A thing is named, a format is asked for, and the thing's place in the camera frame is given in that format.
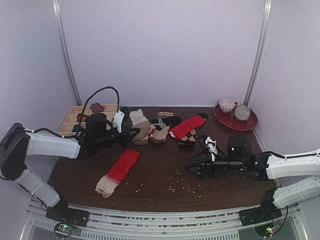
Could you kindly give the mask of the tan brown sock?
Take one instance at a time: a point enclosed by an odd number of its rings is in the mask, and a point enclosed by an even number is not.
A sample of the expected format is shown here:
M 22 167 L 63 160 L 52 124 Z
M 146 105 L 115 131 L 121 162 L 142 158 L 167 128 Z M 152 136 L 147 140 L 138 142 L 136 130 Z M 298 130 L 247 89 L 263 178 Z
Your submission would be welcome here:
M 148 143 L 148 133 L 150 130 L 150 123 L 144 121 L 133 126 L 140 129 L 140 132 L 132 139 L 134 145 L 146 145 Z

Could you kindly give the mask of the red and beige sock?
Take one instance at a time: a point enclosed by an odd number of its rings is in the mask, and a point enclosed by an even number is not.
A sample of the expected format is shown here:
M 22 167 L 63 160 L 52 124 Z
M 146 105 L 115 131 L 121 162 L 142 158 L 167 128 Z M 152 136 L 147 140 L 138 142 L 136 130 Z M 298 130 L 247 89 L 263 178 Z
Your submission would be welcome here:
M 109 172 L 98 181 L 95 191 L 104 198 L 110 197 L 118 185 L 125 179 L 139 157 L 139 152 L 126 149 Z

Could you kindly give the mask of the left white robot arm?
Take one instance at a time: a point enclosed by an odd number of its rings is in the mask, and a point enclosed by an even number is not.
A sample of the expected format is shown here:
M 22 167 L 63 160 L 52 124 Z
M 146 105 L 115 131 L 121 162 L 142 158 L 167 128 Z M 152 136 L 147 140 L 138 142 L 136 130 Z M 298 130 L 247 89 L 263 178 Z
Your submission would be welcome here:
M 86 118 L 85 127 L 74 135 L 65 136 L 47 128 L 27 129 L 14 123 L 0 142 L 0 177 L 12 181 L 27 193 L 38 198 L 52 219 L 70 222 L 87 216 L 76 212 L 55 188 L 47 184 L 27 165 L 30 156 L 48 160 L 54 157 L 86 160 L 99 149 L 119 144 L 126 148 L 141 130 L 123 126 L 124 113 L 118 111 L 109 121 L 102 113 Z

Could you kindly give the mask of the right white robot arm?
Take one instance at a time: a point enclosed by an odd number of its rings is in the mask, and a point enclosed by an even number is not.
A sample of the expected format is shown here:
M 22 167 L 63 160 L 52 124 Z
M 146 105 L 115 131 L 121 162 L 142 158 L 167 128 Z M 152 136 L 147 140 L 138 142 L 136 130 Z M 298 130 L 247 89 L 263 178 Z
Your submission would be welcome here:
M 185 169 L 201 179 L 212 179 L 216 172 L 235 172 L 254 182 L 305 177 L 291 185 L 267 190 L 260 206 L 241 210 L 238 214 L 243 226 L 279 218 L 282 209 L 320 193 L 319 150 L 285 155 L 273 151 L 253 154 L 249 138 L 232 135 L 227 139 L 227 153 L 223 153 L 217 142 L 205 134 L 200 134 L 196 140 L 201 152 L 193 156 L 194 161 Z

